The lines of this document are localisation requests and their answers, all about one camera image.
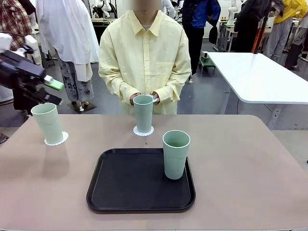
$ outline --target yellow jacket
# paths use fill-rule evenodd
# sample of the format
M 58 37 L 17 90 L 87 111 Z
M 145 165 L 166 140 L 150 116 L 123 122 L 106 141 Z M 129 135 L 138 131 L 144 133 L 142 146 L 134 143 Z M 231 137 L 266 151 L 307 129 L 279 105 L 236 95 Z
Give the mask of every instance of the yellow jacket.
M 177 101 L 191 72 L 188 39 L 183 28 L 158 11 L 146 31 L 129 11 L 111 23 L 100 43 L 99 75 L 124 110 L 134 113 L 132 94 L 155 91 L 160 103 L 154 114 L 176 114 Z
M 306 0 L 283 0 L 283 4 L 283 15 L 277 15 L 274 24 L 281 23 L 289 17 L 301 18 L 307 12 Z

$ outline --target black tray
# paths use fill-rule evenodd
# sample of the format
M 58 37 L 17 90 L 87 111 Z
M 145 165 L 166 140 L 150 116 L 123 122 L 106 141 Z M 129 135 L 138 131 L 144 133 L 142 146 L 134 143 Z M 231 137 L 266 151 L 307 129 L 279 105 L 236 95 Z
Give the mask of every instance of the black tray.
M 87 202 L 97 213 L 180 213 L 195 197 L 188 159 L 183 176 L 170 180 L 163 149 L 111 149 L 98 159 Z

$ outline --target green plastic cup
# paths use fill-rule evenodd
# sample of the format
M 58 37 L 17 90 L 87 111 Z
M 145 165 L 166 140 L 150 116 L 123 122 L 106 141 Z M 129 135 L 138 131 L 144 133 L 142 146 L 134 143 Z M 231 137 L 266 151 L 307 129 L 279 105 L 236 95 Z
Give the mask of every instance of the green plastic cup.
M 48 144 L 56 144 L 63 140 L 62 127 L 55 104 L 39 104 L 31 109 L 31 113 Z
M 183 176 L 191 138 L 184 131 L 172 130 L 163 135 L 165 175 L 177 180 Z
M 153 98 L 150 95 L 139 95 L 134 98 L 138 132 L 147 133 L 151 131 L 153 102 Z

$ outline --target person in yellow jacket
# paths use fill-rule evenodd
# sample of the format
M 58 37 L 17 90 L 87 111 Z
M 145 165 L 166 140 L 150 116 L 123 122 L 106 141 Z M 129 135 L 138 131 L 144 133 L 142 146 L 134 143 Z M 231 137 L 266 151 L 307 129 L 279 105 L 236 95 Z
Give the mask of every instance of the person in yellow jacket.
M 277 15 L 264 55 L 277 62 L 282 54 L 291 29 L 293 17 L 301 18 L 307 12 L 306 0 L 283 0 L 283 15 Z
M 104 31 L 99 75 L 126 113 L 134 113 L 134 97 L 152 94 L 158 98 L 154 114 L 176 114 L 191 73 L 187 36 L 180 24 L 158 10 L 160 0 L 138 1 L 142 9 L 127 12 Z

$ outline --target tray rim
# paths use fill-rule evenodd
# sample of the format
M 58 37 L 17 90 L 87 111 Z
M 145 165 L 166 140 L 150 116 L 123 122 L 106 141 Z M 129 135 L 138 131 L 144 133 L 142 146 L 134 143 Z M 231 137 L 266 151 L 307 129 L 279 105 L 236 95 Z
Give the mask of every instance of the tray rim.
M 115 153 L 115 150 L 119 150 L 119 149 L 129 149 L 129 150 L 137 150 L 137 149 L 148 149 L 148 150 L 162 150 L 163 148 L 112 148 L 109 150 L 106 150 L 105 152 L 103 152 L 102 154 L 100 154 L 91 181 L 90 181 L 90 185 L 87 191 L 87 195 L 86 195 L 86 200 L 87 200 L 87 204 L 89 206 L 89 208 L 91 210 L 93 210 L 95 213 L 101 213 L 101 214 L 133 214 L 133 213 L 181 213 L 181 212 L 185 212 L 187 211 L 195 202 L 196 199 L 196 191 L 195 191 L 195 187 L 194 187 L 194 183 L 193 183 L 193 176 L 192 176 L 192 172 L 190 169 L 190 164 L 189 164 L 189 159 L 188 157 L 186 158 L 186 162 L 185 162 L 185 169 L 186 169 L 186 177 L 188 178 L 188 182 L 191 181 L 191 185 L 188 183 L 189 185 L 189 190 L 191 193 L 191 199 L 189 201 L 189 203 L 182 207 L 182 208 L 176 208 L 176 209 L 170 209 L 170 208 L 163 208 L 163 209 L 114 209 L 114 208 L 110 208 L 110 209 L 98 209 L 97 207 L 95 207 L 92 203 L 92 195 L 96 186 L 96 182 L 97 182 L 97 176 L 99 174 L 99 172 L 101 171 L 101 166 L 102 166 L 102 161 L 104 156 L 108 156 L 111 155 L 113 153 Z

